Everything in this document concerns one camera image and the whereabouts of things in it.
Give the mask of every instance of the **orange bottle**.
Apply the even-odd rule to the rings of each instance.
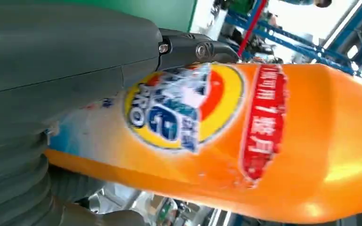
[[[255,218],[331,221],[362,212],[362,85],[323,65],[155,73],[64,118],[46,155]]]

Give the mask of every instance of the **yellow ring logo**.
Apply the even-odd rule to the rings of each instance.
[[[197,153],[227,126],[243,93],[241,76],[224,65],[154,73],[127,92],[124,116],[144,143]]]

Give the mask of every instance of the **red label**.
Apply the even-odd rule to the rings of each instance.
[[[279,153],[284,126],[287,78],[278,65],[261,65],[253,82],[250,111],[242,143],[242,170],[252,181]]]

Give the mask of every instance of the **orange plastic surface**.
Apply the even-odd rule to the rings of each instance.
[[[118,166],[55,150],[46,155],[73,171],[255,218],[317,223],[362,212],[362,85],[323,65],[283,65],[289,97],[280,151],[252,187],[239,161],[258,65],[234,67],[244,78],[240,110],[199,154],[163,156],[124,126],[115,130],[121,151],[107,150]]]

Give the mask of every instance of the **metal screw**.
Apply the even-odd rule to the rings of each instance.
[[[196,51],[196,56],[198,58],[202,58],[202,57],[205,56],[206,48],[204,46],[202,46],[202,45],[197,45],[195,51]]]
[[[169,45],[168,44],[161,44],[159,46],[159,53],[165,53],[167,52],[169,49]]]

